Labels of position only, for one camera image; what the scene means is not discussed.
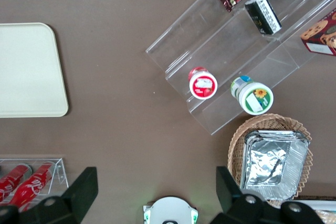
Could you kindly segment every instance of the sunflower label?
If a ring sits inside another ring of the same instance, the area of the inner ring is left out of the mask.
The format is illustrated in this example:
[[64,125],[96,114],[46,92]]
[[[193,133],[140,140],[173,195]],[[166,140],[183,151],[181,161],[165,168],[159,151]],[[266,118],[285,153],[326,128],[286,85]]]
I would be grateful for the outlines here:
[[265,110],[270,103],[270,95],[265,89],[256,89],[250,92],[246,98],[246,107],[253,112]]
[[274,100],[269,87],[253,81],[248,76],[238,77],[232,82],[231,94],[245,112],[251,115],[265,113],[270,109]]

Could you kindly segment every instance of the clear acrylic can holder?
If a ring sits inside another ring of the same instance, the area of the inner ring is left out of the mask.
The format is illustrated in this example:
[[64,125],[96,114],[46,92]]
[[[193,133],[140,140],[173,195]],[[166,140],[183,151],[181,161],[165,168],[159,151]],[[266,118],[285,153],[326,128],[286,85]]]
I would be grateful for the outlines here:
[[[69,187],[67,175],[64,168],[64,163],[62,158],[16,158],[16,159],[0,159],[0,177],[8,174],[12,169],[17,165],[25,163],[33,169],[33,173],[44,163],[44,162],[53,162],[55,163],[55,168],[53,170],[52,179],[46,184],[42,191],[34,198],[27,206],[27,209],[35,206],[41,200],[50,197],[50,196],[60,196],[62,195]],[[5,200],[0,202],[1,205],[6,205],[12,199],[14,192],[12,192]]]
[[[245,9],[246,1],[229,13],[219,0],[197,0],[146,50],[211,134],[243,112],[230,93],[232,81],[248,75],[276,86],[316,55],[308,52],[300,35],[336,8],[335,0],[268,0],[282,29],[262,35]],[[218,82],[217,93],[208,100],[193,97],[189,90],[188,74],[198,66]]]

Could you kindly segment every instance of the white tray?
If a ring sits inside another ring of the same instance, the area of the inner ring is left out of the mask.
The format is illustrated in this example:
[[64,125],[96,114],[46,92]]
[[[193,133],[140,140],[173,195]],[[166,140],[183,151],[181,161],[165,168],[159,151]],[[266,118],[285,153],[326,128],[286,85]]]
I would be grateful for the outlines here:
[[49,26],[0,24],[0,90],[0,118],[67,113],[55,35]]

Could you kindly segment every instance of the red can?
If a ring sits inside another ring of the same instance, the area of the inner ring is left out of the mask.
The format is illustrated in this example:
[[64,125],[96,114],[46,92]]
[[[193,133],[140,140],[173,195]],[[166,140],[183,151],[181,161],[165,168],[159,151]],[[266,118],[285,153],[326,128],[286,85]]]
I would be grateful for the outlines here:
[[42,164],[29,179],[17,188],[9,204],[21,208],[33,200],[51,180],[54,169],[55,163],[53,162],[45,162]]
[[32,169],[29,165],[19,164],[6,176],[2,177],[0,179],[0,202],[7,198],[31,173]]

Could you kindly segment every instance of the red label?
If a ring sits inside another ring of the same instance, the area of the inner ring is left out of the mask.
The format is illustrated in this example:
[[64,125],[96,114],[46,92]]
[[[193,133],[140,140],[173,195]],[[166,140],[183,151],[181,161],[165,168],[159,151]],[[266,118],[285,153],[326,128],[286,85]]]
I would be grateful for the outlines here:
[[193,83],[193,91],[198,97],[209,97],[215,90],[215,82],[208,76],[200,76]]

